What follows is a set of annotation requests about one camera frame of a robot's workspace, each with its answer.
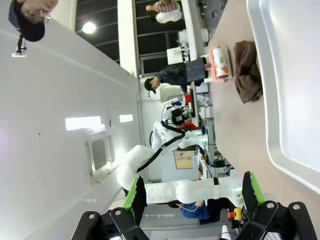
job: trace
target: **person in plaid shirt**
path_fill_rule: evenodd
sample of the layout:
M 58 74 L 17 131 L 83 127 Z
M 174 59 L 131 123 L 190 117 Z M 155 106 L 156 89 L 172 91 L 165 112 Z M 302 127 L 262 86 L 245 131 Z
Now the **person in plaid shirt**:
M 174 10 L 180 10 L 180 5 L 177 3 L 178 0 L 160 0 L 153 5 L 146 6 L 146 10 L 155 11 L 157 13 L 169 13 Z

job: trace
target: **black jacket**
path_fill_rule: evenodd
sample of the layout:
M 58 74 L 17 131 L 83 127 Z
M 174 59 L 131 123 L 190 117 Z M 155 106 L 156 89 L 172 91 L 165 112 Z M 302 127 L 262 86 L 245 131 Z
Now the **black jacket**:
M 187 86 L 190 86 L 191 84 L 191 82 L 187 81 L 187 70 L 185 64 L 169 65 L 158 72 L 156 77 L 162 84 L 179 85 L 184 93 L 187 92 Z

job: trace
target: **white wire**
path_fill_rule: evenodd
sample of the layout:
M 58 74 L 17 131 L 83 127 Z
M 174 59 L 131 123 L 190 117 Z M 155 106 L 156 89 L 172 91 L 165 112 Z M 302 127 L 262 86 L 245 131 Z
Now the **white wire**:
M 189 211 L 189 212 L 195 212 L 195 211 L 198 209 L 198 207 L 199 207 L 199 206 L 196 206 L 195 210 L 189 210 L 189 209 L 184 208 L 183 206 L 179 206 L 178 204 L 176 204 L 176 205 L 177 205 L 179 208 L 184 209 L 184 210 Z

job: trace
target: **green tape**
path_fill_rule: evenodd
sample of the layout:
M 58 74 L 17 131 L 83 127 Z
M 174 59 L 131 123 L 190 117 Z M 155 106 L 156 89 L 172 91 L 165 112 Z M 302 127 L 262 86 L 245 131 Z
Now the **green tape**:
M 261 206 L 266 201 L 265 195 L 261 191 L 256 175 L 253 172 L 250 172 L 250 177 L 251 177 L 251 185 L 254 190 L 256 199 L 258 201 L 258 206 Z
M 130 188 L 130 191 L 129 191 L 128 195 L 126 196 L 126 199 L 125 199 L 124 205 L 123 205 L 123 208 L 124 208 L 128 213 L 131 214 L 134 222 L 136 222 L 136 218 L 135 218 L 134 209 L 132 208 L 132 203 L 134 202 L 135 195 L 136 195 L 137 182 L 138 182 L 138 177 L 136 177 L 136 178 L 133 180 L 132 186 L 131 186 L 131 188 Z

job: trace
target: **beige tabletop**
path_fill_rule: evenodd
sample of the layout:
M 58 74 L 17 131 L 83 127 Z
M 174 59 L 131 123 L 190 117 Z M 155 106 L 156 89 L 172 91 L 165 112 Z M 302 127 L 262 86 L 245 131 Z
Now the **beige tabletop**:
M 233 47 L 242 40 L 254 40 L 246 0 L 228 0 L 210 46 L 229 48 L 233 63 Z M 278 170 L 269 159 L 263 98 L 243 104 L 233 79 L 211 83 L 211 94 L 218 150 L 240 174 L 254 172 L 262 191 L 275 194 L 284 206 L 303 202 L 320 236 L 320 195 Z

